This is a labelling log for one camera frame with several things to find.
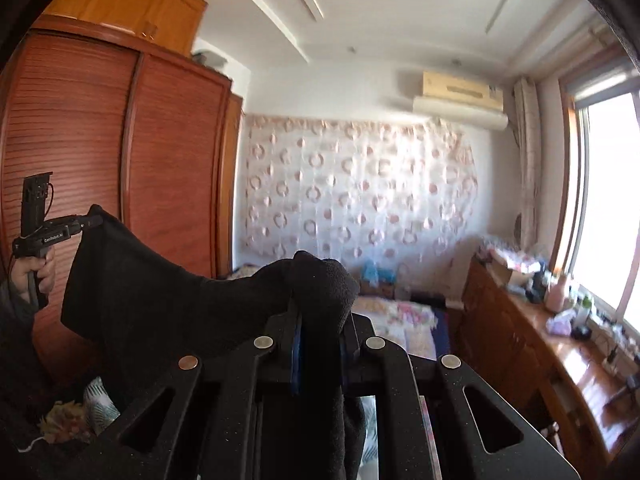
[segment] louvered door panel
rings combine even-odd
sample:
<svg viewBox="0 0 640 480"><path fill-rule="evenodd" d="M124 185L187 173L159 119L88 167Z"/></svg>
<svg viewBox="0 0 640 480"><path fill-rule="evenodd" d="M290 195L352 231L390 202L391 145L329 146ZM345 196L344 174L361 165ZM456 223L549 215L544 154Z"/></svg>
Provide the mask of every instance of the louvered door panel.
<svg viewBox="0 0 640 480"><path fill-rule="evenodd" d="M228 88L148 56L134 91L125 222L168 260L211 276L214 155Z"/></svg>
<svg viewBox="0 0 640 480"><path fill-rule="evenodd" d="M120 145L138 53L49 34L28 37L2 131L2 245L20 231L25 176L53 171L48 218L85 214L92 203L119 215ZM40 316L60 316L80 236L56 246L56 286Z"/></svg>

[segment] round metal bolt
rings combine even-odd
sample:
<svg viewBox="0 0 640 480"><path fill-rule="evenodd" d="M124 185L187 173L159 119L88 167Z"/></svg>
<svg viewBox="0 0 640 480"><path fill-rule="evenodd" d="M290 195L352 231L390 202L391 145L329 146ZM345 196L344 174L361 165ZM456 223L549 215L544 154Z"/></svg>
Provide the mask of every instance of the round metal bolt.
<svg viewBox="0 0 640 480"><path fill-rule="evenodd" d="M451 368L452 370L455 368L459 368L462 364L462 361L459 357L453 354L447 354L442 356L442 366L445 368Z"/></svg>
<svg viewBox="0 0 640 480"><path fill-rule="evenodd" d="M198 366L198 358L195 355L185 355L178 361L181 370L193 370Z"/></svg>
<svg viewBox="0 0 640 480"><path fill-rule="evenodd" d="M367 339L366 344L372 350L380 350L385 347L385 340L378 336L373 336Z"/></svg>
<svg viewBox="0 0 640 480"><path fill-rule="evenodd" d="M261 350L265 348L269 348L273 344L273 339L271 339L268 335L261 335L254 339L254 346Z"/></svg>

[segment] window curtain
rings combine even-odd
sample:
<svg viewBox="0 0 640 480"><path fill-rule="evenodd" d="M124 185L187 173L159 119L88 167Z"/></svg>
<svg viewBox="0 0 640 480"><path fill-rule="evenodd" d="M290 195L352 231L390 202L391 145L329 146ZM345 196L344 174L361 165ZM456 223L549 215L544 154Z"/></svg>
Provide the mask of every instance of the window curtain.
<svg viewBox="0 0 640 480"><path fill-rule="evenodd" d="M520 78L513 87L518 120L516 139L520 148L520 247L529 250L538 240L538 193L540 192L540 109L535 83Z"/></svg>

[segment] white air conditioner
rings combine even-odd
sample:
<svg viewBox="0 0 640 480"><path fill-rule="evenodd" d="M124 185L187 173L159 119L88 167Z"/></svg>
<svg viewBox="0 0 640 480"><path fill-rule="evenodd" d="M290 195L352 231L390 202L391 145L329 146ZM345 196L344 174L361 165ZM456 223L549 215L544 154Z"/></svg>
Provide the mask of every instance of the white air conditioner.
<svg viewBox="0 0 640 480"><path fill-rule="evenodd" d="M414 99L414 113L488 130L502 131L508 124L502 90L435 72L424 73L422 95Z"/></svg>

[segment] white ceiling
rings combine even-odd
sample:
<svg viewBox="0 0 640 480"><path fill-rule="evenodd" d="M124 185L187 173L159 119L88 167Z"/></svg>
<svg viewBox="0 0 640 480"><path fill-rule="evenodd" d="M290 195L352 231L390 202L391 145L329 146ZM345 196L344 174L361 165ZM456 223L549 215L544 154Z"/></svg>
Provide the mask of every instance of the white ceiling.
<svg viewBox="0 0 640 480"><path fill-rule="evenodd" d="M503 80L594 19L586 0L206 0L199 36L255 70L385 59Z"/></svg>

